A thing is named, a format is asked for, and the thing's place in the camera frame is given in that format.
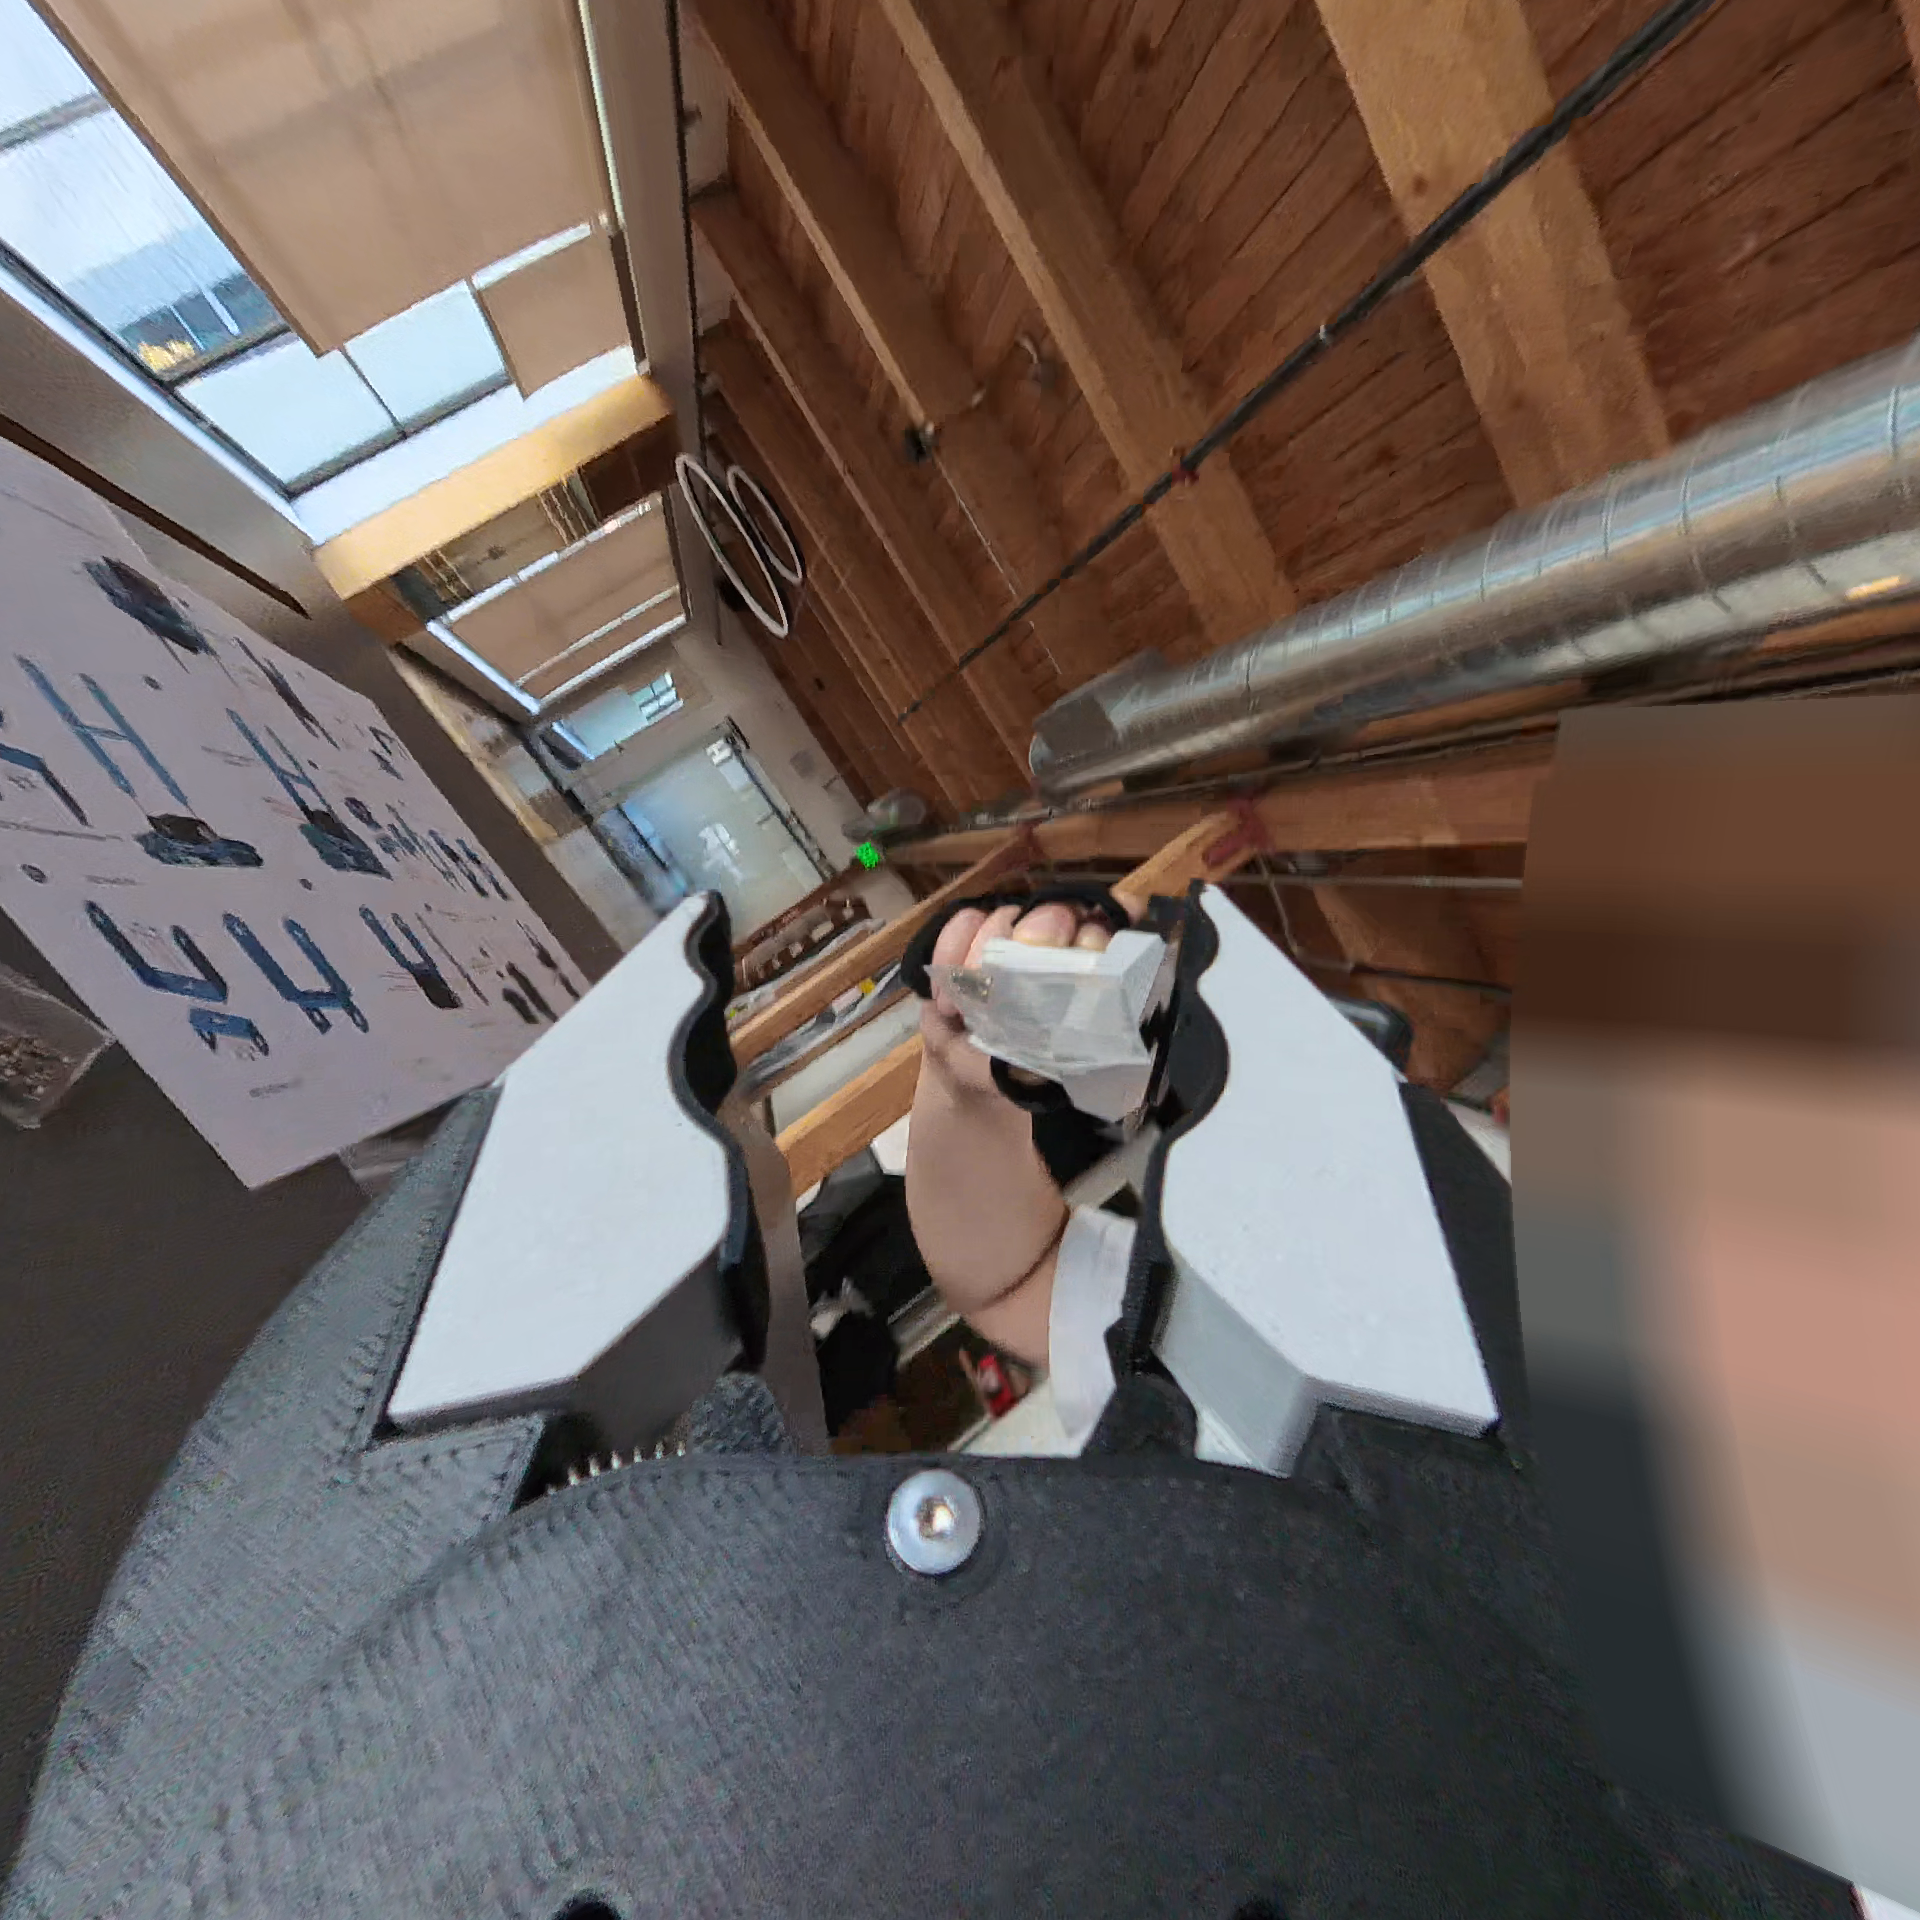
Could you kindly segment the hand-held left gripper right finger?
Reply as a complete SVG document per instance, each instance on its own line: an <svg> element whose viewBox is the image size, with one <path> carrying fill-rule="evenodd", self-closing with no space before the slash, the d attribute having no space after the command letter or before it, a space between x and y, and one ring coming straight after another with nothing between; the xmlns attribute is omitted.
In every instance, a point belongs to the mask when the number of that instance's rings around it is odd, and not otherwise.
<svg viewBox="0 0 1920 1920"><path fill-rule="evenodd" d="M1322 1410L1483 1437L1498 1402L1407 1104L1413 1030L1327 997L1212 883L1178 920L1119 1379L1201 1463L1295 1472Z"/></svg>

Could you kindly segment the black tension rod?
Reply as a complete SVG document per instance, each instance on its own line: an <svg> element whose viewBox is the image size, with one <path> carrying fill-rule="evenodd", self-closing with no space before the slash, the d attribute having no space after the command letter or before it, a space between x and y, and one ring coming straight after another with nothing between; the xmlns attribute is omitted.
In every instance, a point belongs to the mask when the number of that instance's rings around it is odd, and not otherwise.
<svg viewBox="0 0 1920 1920"><path fill-rule="evenodd" d="M906 723L922 713L937 694L959 684L967 671L982 665L988 654L1009 640L1016 626L1033 616L1062 588L1080 579L1119 540L1141 526L1150 510L1176 491L1196 485L1203 469L1231 446L1260 413L1298 382L1336 342L1368 323L1389 300L1397 298L1426 266L1480 221L1500 198L1525 180L1549 155L1561 148L1579 124L1598 113L1654 63L1668 54L1685 36L1716 11L1716 3L1670 3L1656 11L1642 26L1622 39L1606 59L1594 66L1568 95L1556 100L1549 115L1521 133L1511 146L1424 229L1395 254L1376 277L1365 283L1353 300L1322 320L1302 344L1277 363L1256 386L1237 399L1234 406L1192 444L1181 446L1167 469L1158 473L1094 539L1076 548L1051 576L1025 598L1016 600L982 638L937 672L893 718Z"/></svg>

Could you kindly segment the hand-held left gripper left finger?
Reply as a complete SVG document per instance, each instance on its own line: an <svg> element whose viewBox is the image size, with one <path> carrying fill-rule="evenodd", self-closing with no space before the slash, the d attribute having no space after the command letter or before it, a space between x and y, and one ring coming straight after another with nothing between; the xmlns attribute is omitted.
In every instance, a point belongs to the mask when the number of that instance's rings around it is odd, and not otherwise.
<svg viewBox="0 0 1920 1920"><path fill-rule="evenodd" d="M774 1300L727 1006L733 926L682 900L496 1082L388 1400L396 1428L669 1428L763 1375Z"/></svg>

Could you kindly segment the large window wall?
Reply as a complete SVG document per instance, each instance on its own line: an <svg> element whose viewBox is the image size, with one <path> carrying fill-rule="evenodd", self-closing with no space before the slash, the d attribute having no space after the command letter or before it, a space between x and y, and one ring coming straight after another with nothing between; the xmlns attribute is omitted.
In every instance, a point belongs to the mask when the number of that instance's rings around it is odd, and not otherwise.
<svg viewBox="0 0 1920 1920"><path fill-rule="evenodd" d="M5 287L282 496L643 368L577 4L5 4Z"/></svg>

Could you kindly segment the dark grey desk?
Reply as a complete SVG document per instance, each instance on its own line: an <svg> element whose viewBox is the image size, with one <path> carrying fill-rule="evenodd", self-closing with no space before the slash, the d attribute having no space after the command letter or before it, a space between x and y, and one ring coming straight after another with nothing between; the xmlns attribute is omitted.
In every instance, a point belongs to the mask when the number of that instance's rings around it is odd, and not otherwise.
<svg viewBox="0 0 1920 1920"><path fill-rule="evenodd" d="M747 1916L691 1573L590 1591L613 1509L514 1520L523 1413L387 1414L487 1085L249 1187L128 1051L5 1149L5 1652L44 1732L5 1916Z"/></svg>

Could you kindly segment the wooden rail frame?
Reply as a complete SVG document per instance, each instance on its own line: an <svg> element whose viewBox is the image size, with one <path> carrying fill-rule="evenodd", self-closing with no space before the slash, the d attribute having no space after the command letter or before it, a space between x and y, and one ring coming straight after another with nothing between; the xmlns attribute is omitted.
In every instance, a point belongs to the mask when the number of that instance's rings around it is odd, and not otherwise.
<svg viewBox="0 0 1920 1920"><path fill-rule="evenodd" d="M1092 869L1099 860L1141 852L1142 833L1152 826L1176 826L1176 835L1142 864L1119 877L1087 873L1131 909L1173 899L1192 883L1222 883L1271 847L1256 811L1249 804L1212 813L1146 809L1106 821L1080 815L1051 824L954 831L925 845L909 845L900 850L909 866L950 869L952 877L927 899L912 902L897 920L836 949L786 984L768 1006L739 1020L733 1027L737 1069L747 1072L756 1066L776 1045L796 1036L836 1001L899 962L915 937L948 907L998 886L1036 892L1075 860ZM783 1126L776 1143L793 1193L817 1189L902 1120L912 1109L921 1069L922 1040L909 1034Z"/></svg>

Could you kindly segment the person's right hand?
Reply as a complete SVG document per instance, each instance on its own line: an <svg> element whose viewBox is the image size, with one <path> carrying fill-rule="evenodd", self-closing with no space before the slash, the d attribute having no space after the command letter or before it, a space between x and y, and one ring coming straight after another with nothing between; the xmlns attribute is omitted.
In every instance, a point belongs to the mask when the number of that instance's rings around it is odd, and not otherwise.
<svg viewBox="0 0 1920 1920"><path fill-rule="evenodd" d="M973 1045L948 997L950 972L980 967L994 943L1099 953L1110 935L1087 925L1075 907L1011 905L965 909L937 938L904 1195L912 1237L943 1303L943 1283L1020 1280L1048 1251L1059 1251L1072 1213L1036 1146L1033 1117L997 1088L991 1056Z"/></svg>

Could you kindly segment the person's right forearm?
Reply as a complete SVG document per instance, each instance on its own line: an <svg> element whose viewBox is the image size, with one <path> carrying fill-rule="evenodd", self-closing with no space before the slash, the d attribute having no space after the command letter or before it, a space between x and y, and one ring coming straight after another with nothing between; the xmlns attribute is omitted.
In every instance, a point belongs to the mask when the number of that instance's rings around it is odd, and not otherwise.
<svg viewBox="0 0 1920 1920"><path fill-rule="evenodd" d="M1007 1285L944 1280L948 1309L980 1338L1022 1367L1053 1370L1053 1303L1059 1251L1048 1251L1029 1272Z"/></svg>

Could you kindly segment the wooden beam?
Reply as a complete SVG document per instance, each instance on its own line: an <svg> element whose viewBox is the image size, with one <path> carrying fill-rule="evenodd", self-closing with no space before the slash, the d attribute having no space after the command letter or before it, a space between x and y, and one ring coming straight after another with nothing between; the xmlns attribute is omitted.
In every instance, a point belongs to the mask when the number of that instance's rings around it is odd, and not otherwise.
<svg viewBox="0 0 1920 1920"><path fill-rule="evenodd" d="M959 873L1011 845L1047 862L1142 859L1209 818L1260 852L1403 852L1521 847L1556 738L1376 758L1351 766L1171 787L927 835L888 852L895 866Z"/></svg>

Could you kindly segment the clear bag of round nuts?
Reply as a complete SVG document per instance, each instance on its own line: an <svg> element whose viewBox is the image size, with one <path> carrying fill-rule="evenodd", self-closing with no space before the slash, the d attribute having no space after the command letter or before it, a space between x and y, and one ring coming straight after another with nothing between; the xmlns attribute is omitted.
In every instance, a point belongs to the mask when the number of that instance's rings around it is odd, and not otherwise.
<svg viewBox="0 0 1920 1920"><path fill-rule="evenodd" d="M96 1020L3 967L3 1120L37 1130L115 1047Z"/></svg>

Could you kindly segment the long round metal duct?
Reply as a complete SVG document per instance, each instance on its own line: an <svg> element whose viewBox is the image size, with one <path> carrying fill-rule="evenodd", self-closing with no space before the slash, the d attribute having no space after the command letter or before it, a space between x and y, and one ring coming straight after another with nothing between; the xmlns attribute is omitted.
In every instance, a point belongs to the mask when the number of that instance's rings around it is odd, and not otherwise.
<svg viewBox="0 0 1920 1920"><path fill-rule="evenodd" d="M1036 725L1066 798L1917 595L1918 342L1864 357L1209 659L1141 654Z"/></svg>

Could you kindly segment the robot assembly instruction sheet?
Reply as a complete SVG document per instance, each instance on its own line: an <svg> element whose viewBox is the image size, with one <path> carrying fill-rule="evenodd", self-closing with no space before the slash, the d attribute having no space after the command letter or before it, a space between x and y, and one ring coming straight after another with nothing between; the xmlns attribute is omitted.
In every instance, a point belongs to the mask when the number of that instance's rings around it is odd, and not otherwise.
<svg viewBox="0 0 1920 1920"><path fill-rule="evenodd" d="M3 892L249 1189L490 1085L590 986L384 713L17 444Z"/></svg>

